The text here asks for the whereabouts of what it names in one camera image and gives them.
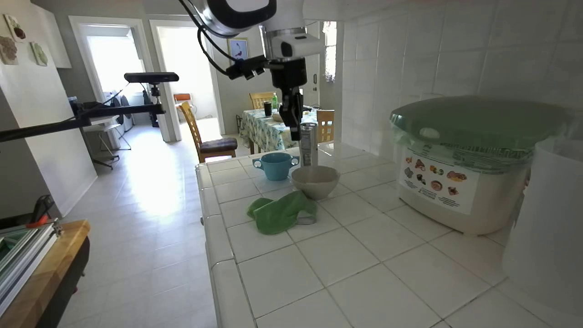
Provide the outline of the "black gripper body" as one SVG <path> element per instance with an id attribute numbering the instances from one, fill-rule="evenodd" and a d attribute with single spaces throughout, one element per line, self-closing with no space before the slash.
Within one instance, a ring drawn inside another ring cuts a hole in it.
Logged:
<path id="1" fill-rule="evenodd" d="M 301 112 L 307 59 L 323 52 L 323 41 L 307 32 L 269 32 L 265 45 L 272 83 L 283 92 L 283 108 Z"/>

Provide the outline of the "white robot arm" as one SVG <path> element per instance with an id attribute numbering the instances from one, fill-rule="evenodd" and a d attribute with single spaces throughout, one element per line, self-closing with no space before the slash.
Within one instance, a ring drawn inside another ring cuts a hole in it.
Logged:
<path id="1" fill-rule="evenodd" d="M 305 0 L 205 0 L 197 10 L 194 0 L 179 0 L 197 26 L 197 39 L 234 39 L 250 28 L 263 28 L 265 54 L 252 59 L 238 59 L 223 52 L 232 66 L 223 70 L 212 57 L 208 63 L 232 81 L 254 79 L 265 70 L 272 74 L 272 85 L 283 94 L 279 116 L 290 128 L 292 139 L 301 139 L 305 97 L 301 88 L 309 83 L 307 57 L 320 55 L 323 41 L 305 28 Z"/>

